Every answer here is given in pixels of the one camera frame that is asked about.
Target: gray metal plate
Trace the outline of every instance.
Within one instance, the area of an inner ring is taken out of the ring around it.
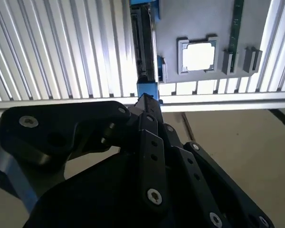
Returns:
[[[158,55],[165,59],[166,83],[251,76],[243,71],[245,48],[260,48],[264,25],[270,5],[269,0],[245,0],[240,36],[238,40],[238,66],[233,75],[221,72],[224,50],[228,48],[233,14],[233,0],[162,0],[161,20],[156,23]],[[218,44],[218,69],[216,72],[196,71],[178,74],[177,39],[206,39],[216,35]]]

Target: ribbed aluminum panel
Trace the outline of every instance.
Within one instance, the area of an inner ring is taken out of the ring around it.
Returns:
[[[131,29],[128,0],[0,0],[0,114],[20,105],[135,104]],[[162,111],[285,108],[285,0],[271,0],[260,49],[251,77],[160,84]]]
[[[0,0],[0,101],[137,95],[128,0]]]

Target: silver screw head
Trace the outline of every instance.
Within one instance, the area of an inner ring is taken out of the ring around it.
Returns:
[[[123,108],[118,108],[118,111],[121,113],[125,113],[125,110]]]
[[[222,228],[222,227],[223,227],[222,220],[220,220],[219,216],[218,216],[216,213],[210,212],[209,216],[210,216],[211,222],[212,222],[217,228]]]
[[[198,147],[198,145],[195,145],[194,143],[192,144],[192,146],[193,146],[193,148],[195,149],[195,150],[200,150],[200,148]]]
[[[33,116],[25,115],[19,119],[19,124],[24,127],[34,128],[38,126],[38,120]]]
[[[150,121],[154,121],[153,118],[150,117],[150,116],[147,116],[147,119],[150,120]]]
[[[262,222],[266,227],[269,227],[268,222],[267,222],[262,216],[260,216],[259,219],[261,220],[261,222]]]
[[[149,189],[147,191],[148,199],[155,205],[161,205],[162,195],[156,189]]]
[[[167,129],[168,129],[169,132],[173,132],[174,131],[173,127],[171,127],[170,125],[167,125]]]

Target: blue metal bracket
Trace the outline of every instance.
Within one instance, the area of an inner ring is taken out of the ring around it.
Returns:
[[[141,97],[143,94],[148,94],[153,96],[155,100],[159,99],[157,82],[137,83],[137,92],[138,97]]]
[[[153,1],[156,1],[156,0],[131,0],[131,5],[153,2]]]

